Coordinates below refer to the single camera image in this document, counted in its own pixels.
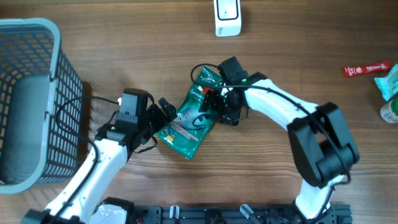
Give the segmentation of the green 3M gloves packet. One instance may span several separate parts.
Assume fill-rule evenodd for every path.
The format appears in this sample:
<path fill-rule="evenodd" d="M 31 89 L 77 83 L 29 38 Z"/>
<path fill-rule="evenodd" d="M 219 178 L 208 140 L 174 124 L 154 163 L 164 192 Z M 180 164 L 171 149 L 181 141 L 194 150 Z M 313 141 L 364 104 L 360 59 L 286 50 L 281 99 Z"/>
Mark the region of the green 3M gloves packet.
<path fill-rule="evenodd" d="M 210 68 L 203 67 L 177 109 L 177 117 L 157 132 L 164 143 L 187 159 L 194 157 L 218 119 L 215 113 L 199 112 L 205 97 L 205 87 L 220 84 L 221 77 Z"/>

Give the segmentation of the red coffee stick sachet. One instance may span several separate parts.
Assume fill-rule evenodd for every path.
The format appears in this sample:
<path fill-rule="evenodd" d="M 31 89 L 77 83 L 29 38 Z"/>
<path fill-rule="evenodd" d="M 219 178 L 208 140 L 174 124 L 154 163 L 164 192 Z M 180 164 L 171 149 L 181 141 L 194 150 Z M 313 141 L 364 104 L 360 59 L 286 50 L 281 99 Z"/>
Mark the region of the red coffee stick sachet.
<path fill-rule="evenodd" d="M 390 69 L 389 62 L 381 62 L 372 65 L 360 65 L 355 67 L 344 67 L 343 73 L 345 77 L 356 77 L 374 72 L 383 72 Z"/>

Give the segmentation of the green lid jar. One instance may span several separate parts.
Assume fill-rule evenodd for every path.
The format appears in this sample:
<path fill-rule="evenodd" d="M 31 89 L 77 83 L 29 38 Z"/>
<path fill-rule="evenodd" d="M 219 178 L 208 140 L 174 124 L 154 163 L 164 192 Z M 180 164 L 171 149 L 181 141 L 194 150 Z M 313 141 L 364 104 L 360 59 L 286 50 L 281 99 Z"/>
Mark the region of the green lid jar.
<path fill-rule="evenodd" d="M 381 118 L 387 123 L 397 123 L 397 98 L 394 98 L 390 102 L 382 106 L 380 110 Z"/>

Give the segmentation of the light blue tissue pack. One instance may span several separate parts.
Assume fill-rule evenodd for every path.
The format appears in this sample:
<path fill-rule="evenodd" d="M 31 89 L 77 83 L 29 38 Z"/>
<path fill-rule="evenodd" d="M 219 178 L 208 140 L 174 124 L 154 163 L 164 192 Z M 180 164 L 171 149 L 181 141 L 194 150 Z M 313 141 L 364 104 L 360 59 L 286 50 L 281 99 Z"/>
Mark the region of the light blue tissue pack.
<path fill-rule="evenodd" d="M 389 101 L 397 93 L 397 68 L 398 64 L 395 64 L 386 77 L 374 79 L 386 101 Z"/>

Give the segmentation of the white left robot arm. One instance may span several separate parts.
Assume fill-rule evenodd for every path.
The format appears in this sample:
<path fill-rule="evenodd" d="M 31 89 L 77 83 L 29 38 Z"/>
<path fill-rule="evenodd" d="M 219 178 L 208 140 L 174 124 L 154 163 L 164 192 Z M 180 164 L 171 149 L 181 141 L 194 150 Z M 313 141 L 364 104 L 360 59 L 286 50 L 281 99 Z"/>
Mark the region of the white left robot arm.
<path fill-rule="evenodd" d="M 116 101 L 120 109 L 100 127 L 92 149 L 62 193 L 43 211 L 30 209 L 23 223 L 140 223 L 134 203 L 119 198 L 102 199 L 109 183 L 139 146 L 146 144 L 177 116 L 176 109 L 161 98 L 149 105 L 150 93 L 127 88 Z"/>

